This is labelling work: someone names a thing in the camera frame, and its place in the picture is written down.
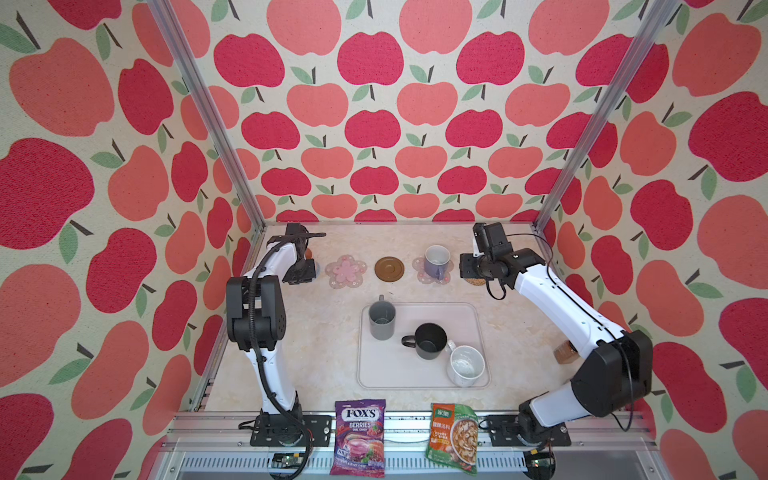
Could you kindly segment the pink flower coaster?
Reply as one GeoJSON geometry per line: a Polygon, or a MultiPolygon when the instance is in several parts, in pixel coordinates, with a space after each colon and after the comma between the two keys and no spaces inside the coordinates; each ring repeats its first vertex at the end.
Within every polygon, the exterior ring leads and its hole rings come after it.
{"type": "Polygon", "coordinates": [[[446,271],[444,278],[442,280],[438,280],[433,278],[432,276],[428,275],[425,271],[425,258],[423,256],[417,257],[412,261],[412,267],[417,272],[417,279],[422,284],[439,284],[439,285],[446,285],[451,281],[451,272],[454,269],[454,262],[450,260],[446,264],[446,271]]]}
{"type": "Polygon", "coordinates": [[[367,270],[365,262],[356,260],[349,254],[340,256],[325,267],[325,273],[329,276],[329,286],[333,289],[361,286],[367,270]]]}

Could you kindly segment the brown wooden round coaster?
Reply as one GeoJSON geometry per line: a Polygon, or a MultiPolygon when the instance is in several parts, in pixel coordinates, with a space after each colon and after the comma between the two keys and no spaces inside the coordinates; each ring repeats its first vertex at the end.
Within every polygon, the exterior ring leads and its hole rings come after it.
{"type": "Polygon", "coordinates": [[[404,263],[397,257],[385,256],[380,258],[375,266],[374,272],[378,279],[384,282],[396,282],[400,280],[405,273],[404,263]]]}

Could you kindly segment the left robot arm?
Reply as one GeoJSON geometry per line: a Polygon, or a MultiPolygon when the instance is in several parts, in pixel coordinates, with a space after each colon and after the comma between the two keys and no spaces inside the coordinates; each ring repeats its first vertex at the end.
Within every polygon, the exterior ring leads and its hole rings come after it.
{"type": "Polygon", "coordinates": [[[259,263],[226,285],[227,335],[246,353],[258,375],[260,418],[264,424],[287,428],[298,437],[307,428],[280,345],[287,330],[281,284],[286,280],[296,285],[316,277],[315,263],[306,257],[311,237],[306,233],[272,237],[259,263]]]}

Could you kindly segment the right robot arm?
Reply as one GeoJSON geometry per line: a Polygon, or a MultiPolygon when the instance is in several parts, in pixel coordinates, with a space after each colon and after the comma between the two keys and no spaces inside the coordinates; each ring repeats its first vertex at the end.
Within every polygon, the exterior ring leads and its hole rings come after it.
{"type": "Polygon", "coordinates": [[[583,359],[564,385],[520,404],[517,428],[522,442],[538,445],[566,422],[606,417],[650,393],[650,338],[598,313],[558,279],[534,251],[522,249],[497,258],[463,253],[459,269],[464,279],[497,280],[528,298],[583,359]]]}

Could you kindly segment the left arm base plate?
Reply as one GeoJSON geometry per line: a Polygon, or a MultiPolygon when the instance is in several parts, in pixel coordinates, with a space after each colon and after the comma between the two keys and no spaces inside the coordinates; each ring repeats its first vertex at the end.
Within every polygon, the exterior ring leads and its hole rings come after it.
{"type": "MultiPolygon", "coordinates": [[[[312,434],[314,447],[327,447],[332,431],[332,417],[306,415],[303,426],[312,434]]],[[[304,430],[281,414],[261,413],[252,426],[250,445],[253,447],[305,447],[304,430]]]]}

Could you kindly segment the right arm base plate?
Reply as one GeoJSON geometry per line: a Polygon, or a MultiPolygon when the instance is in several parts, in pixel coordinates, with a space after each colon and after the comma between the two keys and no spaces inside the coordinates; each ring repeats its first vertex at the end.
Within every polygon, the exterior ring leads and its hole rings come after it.
{"type": "Polygon", "coordinates": [[[543,427],[528,414],[489,415],[480,422],[480,428],[489,433],[494,447],[539,448],[549,444],[561,447],[572,445],[564,423],[543,427]]]}

